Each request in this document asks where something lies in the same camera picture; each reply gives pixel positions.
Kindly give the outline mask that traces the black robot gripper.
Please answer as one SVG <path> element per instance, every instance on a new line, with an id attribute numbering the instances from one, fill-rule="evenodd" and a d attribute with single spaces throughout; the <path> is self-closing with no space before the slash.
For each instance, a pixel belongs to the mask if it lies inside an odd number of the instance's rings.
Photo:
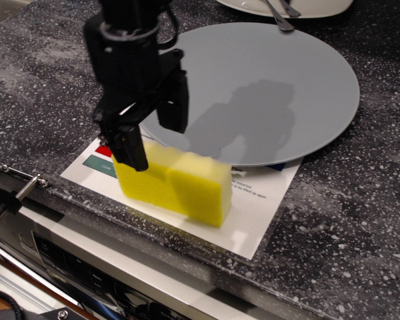
<path id="1" fill-rule="evenodd" d="M 92 118 L 102 141 L 111 144 L 118 163 L 148 169 L 138 124 L 153 111 L 160 126 L 184 133 L 189 116 L 184 53 L 174 46 L 178 34 L 161 43 L 159 16 L 179 28 L 170 1 L 100 1 L 101 11 L 83 28 L 97 81 L 103 88 Z"/>

